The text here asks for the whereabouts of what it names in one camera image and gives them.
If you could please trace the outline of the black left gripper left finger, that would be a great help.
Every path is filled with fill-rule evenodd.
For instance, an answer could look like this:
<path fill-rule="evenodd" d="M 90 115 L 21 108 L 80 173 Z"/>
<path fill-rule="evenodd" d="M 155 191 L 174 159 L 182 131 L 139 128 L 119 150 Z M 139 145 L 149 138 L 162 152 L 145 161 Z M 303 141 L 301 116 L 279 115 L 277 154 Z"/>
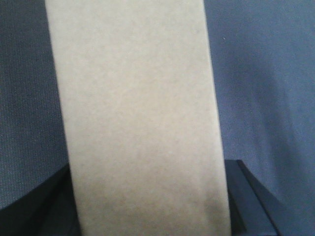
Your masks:
<path fill-rule="evenodd" d="M 80 236 L 69 165 L 0 210 L 2 236 Z"/>

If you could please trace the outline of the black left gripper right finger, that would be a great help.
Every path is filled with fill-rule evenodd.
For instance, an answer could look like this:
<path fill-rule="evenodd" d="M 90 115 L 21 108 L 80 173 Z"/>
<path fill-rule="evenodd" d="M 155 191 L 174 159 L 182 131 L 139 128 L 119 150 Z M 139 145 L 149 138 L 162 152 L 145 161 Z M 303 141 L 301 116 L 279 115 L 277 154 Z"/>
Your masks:
<path fill-rule="evenodd" d="M 282 204 L 242 160 L 225 160 L 233 236 L 313 236 L 315 227 Z"/>

